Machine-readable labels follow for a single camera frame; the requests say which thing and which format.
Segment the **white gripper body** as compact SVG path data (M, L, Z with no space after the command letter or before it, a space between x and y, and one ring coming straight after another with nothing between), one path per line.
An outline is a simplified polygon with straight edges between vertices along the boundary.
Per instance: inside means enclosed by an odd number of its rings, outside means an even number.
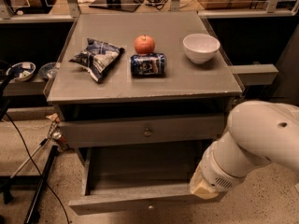
M195 172L200 172L217 192L227 192L245 180L246 161L241 147L213 143L205 150Z

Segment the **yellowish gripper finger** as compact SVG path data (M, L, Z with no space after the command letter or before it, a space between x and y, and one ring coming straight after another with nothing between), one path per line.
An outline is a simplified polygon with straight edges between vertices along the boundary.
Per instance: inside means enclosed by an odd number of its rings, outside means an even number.
M200 172L193 174L190 181L190 192L204 200L213 199L219 195L219 193L205 181Z

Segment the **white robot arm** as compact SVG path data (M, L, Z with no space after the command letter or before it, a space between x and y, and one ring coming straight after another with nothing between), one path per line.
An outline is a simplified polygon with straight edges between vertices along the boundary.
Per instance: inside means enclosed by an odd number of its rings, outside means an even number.
M299 171L298 107L241 103L229 113L221 138L205 150L190 181L190 192L204 200L213 199L272 162Z

